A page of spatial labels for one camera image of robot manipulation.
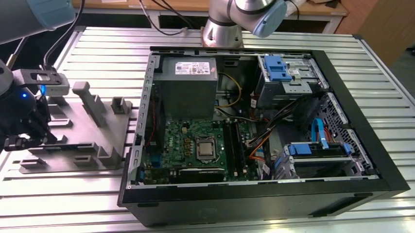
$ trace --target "ram slot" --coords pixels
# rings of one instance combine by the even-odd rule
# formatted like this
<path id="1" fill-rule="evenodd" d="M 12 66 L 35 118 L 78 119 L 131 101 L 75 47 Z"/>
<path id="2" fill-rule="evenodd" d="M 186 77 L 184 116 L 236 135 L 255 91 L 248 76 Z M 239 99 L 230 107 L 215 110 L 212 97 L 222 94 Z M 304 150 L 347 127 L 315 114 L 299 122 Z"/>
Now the ram slot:
<path id="1" fill-rule="evenodd" d="M 226 122 L 223 124 L 223 135 L 226 142 L 228 173 L 231 176 L 235 176 L 235 172 L 238 175 L 242 175 L 246 167 L 246 157 L 238 122 Z"/>

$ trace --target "yellow wire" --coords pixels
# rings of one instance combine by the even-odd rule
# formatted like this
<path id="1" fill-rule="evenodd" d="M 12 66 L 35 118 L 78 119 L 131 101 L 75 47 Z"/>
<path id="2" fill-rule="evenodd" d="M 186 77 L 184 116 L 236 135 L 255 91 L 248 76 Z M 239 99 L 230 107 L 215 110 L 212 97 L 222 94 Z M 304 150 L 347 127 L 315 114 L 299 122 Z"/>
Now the yellow wire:
<path id="1" fill-rule="evenodd" d="M 234 83 L 236 84 L 238 90 L 239 90 L 239 95 L 238 95 L 238 99 L 235 100 L 235 102 L 232 102 L 227 105 L 223 105 L 223 106 L 215 106 L 215 108 L 227 108 L 227 107 L 231 107 L 234 104 L 236 104 L 240 101 L 242 87 L 240 87 L 239 83 L 236 82 L 235 78 L 232 78 L 228 74 L 226 74 L 226 73 L 218 73 L 218 74 L 223 74 L 224 76 L 227 76 L 234 81 Z"/>

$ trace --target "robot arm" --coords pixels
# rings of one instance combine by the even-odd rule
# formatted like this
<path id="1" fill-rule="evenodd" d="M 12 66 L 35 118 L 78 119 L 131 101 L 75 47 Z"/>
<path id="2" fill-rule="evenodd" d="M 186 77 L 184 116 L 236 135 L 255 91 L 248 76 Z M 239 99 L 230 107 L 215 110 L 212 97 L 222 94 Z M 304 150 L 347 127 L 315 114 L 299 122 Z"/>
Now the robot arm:
<path id="1" fill-rule="evenodd" d="M 54 31 L 74 20 L 71 0 L 0 0 L 0 44 Z"/>
<path id="2" fill-rule="evenodd" d="M 299 7 L 306 1 L 294 0 Z M 284 0 L 211 0 L 208 21 L 203 31 L 207 47 L 242 46 L 242 28 L 264 38 L 280 25 L 286 13 L 294 12 L 294 4 Z"/>

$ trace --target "power supply label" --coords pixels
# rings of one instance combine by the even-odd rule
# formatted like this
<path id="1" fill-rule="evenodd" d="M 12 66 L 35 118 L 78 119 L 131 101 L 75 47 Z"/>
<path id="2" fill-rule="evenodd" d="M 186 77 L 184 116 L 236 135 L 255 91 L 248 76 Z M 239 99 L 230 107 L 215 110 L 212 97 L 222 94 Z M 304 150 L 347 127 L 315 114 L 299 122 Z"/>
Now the power supply label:
<path id="1" fill-rule="evenodd" d="M 176 74 L 210 74 L 208 62 L 178 62 Z"/>

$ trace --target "cpu socket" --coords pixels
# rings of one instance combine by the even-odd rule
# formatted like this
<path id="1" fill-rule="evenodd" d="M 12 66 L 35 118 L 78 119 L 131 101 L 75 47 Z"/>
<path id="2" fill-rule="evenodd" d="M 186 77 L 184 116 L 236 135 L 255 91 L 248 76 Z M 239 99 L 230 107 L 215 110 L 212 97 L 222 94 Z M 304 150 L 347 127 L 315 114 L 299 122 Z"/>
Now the cpu socket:
<path id="1" fill-rule="evenodd" d="M 214 137 L 196 137 L 196 159 L 203 163 L 216 159 L 216 143 Z"/>

